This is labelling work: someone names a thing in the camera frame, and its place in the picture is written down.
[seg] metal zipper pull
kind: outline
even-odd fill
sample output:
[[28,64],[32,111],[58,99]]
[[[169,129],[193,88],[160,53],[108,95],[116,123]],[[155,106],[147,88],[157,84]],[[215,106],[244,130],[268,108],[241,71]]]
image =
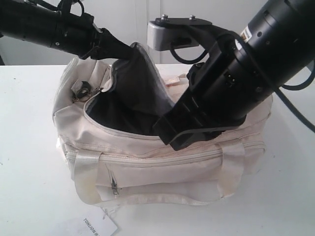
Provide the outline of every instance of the metal zipper pull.
[[112,190],[114,195],[119,195],[117,183],[115,182],[114,178],[112,178]]

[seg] front zipper pocket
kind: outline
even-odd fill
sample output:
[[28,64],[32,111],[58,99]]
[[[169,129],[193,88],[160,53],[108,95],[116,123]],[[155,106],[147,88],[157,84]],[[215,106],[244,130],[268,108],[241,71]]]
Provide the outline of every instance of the front zipper pocket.
[[[264,153],[262,141],[244,143],[245,166]],[[74,164],[76,152],[68,151],[67,159]],[[221,170],[222,149],[176,157],[140,159],[116,154],[102,154],[99,158],[97,185],[112,189],[114,195],[121,188],[157,183],[183,183],[216,179]]]

